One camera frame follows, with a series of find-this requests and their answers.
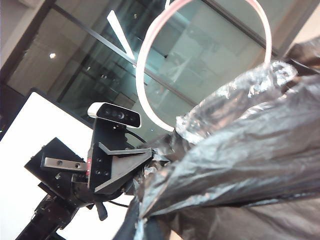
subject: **glass window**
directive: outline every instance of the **glass window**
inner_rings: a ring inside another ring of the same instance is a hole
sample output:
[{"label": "glass window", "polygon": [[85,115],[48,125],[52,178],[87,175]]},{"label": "glass window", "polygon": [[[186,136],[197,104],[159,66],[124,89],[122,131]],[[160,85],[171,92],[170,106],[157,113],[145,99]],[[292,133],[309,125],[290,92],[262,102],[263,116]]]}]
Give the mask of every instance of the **glass window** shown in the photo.
[{"label": "glass window", "polygon": [[[245,1],[216,2],[261,33],[261,23]],[[292,9],[297,8],[294,0],[260,2],[275,32],[286,25]],[[124,39],[117,33],[123,31],[134,58],[150,23],[163,11],[165,3],[165,0],[56,1],[60,8],[128,54]],[[112,10],[120,28],[112,23],[115,19],[107,19]],[[303,10],[298,12],[295,14],[300,16]],[[188,112],[240,73],[262,63],[264,53],[262,47],[207,3],[194,0],[177,12],[155,39],[147,60],[147,73],[153,73],[150,75],[154,79],[145,75],[149,102],[161,119],[174,126],[176,116]],[[38,88],[88,122],[93,121],[87,116],[91,103],[114,103],[142,115],[142,128],[133,131],[146,140],[165,133],[141,108],[133,65],[54,9],[42,22],[7,84],[23,95]]]},{"label": "glass window", "polygon": [[[143,122],[142,128],[132,131],[151,140],[166,131],[143,113],[135,81],[131,63],[51,10],[7,84],[23,95],[38,88],[90,123],[93,118],[87,116],[87,109],[93,102],[132,109],[141,114]],[[175,116],[192,108],[148,75],[145,89],[154,111],[171,125]],[[131,144],[140,144],[128,138]]]},{"label": "glass window", "polygon": [[[97,1],[97,6],[88,6],[99,8],[90,17],[82,10],[89,3],[78,2],[58,0],[57,4],[123,49],[107,20],[114,10],[137,58],[149,25],[164,9],[166,1]],[[263,53],[252,39],[207,4],[195,0],[176,13],[161,30],[148,56],[147,68],[199,103],[221,85],[261,63]]]}]

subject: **metal bracket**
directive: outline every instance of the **metal bracket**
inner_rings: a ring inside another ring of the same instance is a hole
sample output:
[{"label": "metal bracket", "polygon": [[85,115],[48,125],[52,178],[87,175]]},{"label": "metal bracket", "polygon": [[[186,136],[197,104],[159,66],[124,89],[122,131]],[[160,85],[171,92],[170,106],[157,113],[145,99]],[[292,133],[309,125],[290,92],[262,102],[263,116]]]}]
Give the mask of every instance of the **metal bracket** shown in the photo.
[{"label": "metal bracket", "polygon": [[97,194],[112,194],[151,157],[151,148],[109,150],[99,142],[93,146],[89,188]]},{"label": "metal bracket", "polygon": [[76,171],[76,172],[86,172],[87,171],[87,163],[85,162],[77,162],[77,161],[69,161],[58,158],[46,157],[44,159],[44,167],[54,168],[60,170],[67,171]]}]

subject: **white wall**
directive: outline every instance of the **white wall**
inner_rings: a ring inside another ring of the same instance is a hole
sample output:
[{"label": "white wall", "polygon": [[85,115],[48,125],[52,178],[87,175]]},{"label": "white wall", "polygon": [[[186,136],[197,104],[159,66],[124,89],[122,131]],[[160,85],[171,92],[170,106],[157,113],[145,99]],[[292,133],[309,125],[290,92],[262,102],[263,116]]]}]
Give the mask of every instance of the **white wall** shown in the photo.
[{"label": "white wall", "polygon": [[293,43],[301,43],[320,36],[320,4],[304,24]]},{"label": "white wall", "polygon": [[27,7],[18,0],[1,0],[0,3],[0,64],[7,61],[9,55],[34,19],[45,0],[34,0],[35,7]]}]

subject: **camera lens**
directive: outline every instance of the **camera lens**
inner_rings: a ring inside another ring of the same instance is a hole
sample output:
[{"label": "camera lens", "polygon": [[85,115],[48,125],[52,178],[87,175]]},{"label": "camera lens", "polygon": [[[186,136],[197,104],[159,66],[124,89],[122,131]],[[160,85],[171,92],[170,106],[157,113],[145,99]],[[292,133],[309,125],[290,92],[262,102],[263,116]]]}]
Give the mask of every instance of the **camera lens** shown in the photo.
[{"label": "camera lens", "polygon": [[118,114],[116,115],[116,117],[118,119],[124,119],[125,118],[125,114],[123,112],[118,112]]},{"label": "camera lens", "polygon": [[105,114],[105,115],[110,115],[110,113],[111,113],[110,108],[107,108],[107,109],[104,111],[104,114]]}]

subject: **black cable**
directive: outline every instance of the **black cable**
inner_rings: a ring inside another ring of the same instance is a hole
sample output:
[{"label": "black cable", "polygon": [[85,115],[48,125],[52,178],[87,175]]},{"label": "black cable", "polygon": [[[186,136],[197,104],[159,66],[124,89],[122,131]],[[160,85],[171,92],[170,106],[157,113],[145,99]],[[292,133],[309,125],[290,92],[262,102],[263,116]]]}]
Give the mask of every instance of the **black cable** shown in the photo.
[{"label": "black cable", "polygon": [[120,207],[124,207],[124,208],[128,208],[128,207],[129,207],[128,205],[121,204],[121,203],[117,203],[117,202],[115,202],[115,201],[109,201],[109,203],[114,204],[114,205],[117,205],[117,206],[120,206]]},{"label": "black cable", "polygon": [[135,134],[134,132],[132,132],[132,131],[130,131],[130,130],[127,129],[127,130],[126,130],[126,133],[134,136],[136,139],[140,140],[140,141],[143,142],[144,144],[146,143],[146,141],[145,141],[142,137],[140,137],[139,135]]}]

